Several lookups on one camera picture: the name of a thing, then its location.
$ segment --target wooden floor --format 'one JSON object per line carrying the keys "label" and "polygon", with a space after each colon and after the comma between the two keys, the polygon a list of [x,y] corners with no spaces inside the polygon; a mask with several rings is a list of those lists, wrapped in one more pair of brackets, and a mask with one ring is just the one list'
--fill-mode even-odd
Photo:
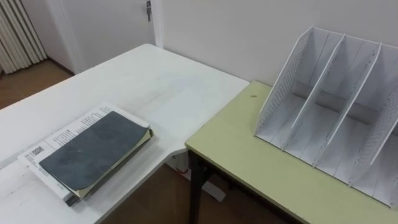
{"label": "wooden floor", "polygon": [[[0,109],[70,75],[46,61],[0,78]],[[229,190],[217,176],[212,183],[226,192],[220,203],[208,194],[201,198],[200,223],[285,223],[239,190]],[[166,165],[143,183],[103,223],[187,223],[189,181]]]}

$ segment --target desk organizer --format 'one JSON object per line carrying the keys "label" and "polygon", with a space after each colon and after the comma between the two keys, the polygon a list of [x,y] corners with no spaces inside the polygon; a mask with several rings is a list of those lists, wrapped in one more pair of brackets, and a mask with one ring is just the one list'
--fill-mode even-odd
{"label": "desk organizer", "polygon": [[398,206],[398,49],[311,27],[264,103],[256,136]]}

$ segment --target white door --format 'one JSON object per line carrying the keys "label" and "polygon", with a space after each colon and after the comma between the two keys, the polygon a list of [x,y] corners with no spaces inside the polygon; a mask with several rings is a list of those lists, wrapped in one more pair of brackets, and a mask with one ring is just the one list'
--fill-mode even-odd
{"label": "white door", "polygon": [[59,0],[83,70],[142,44],[155,44],[146,0]]}

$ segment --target dark green book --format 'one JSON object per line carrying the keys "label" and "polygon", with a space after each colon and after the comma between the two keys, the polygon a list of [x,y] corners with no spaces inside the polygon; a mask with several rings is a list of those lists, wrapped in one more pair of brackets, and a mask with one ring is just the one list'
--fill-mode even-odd
{"label": "dark green book", "polygon": [[150,127],[112,111],[39,164],[83,198],[151,136]]}

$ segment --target black desk leg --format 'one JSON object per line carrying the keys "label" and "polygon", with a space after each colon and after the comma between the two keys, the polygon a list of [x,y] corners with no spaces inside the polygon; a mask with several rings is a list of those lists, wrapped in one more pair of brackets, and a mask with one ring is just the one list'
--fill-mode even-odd
{"label": "black desk leg", "polygon": [[189,224],[198,224],[201,187],[203,185],[203,166],[194,153],[190,153],[191,159],[191,196],[189,208]]}

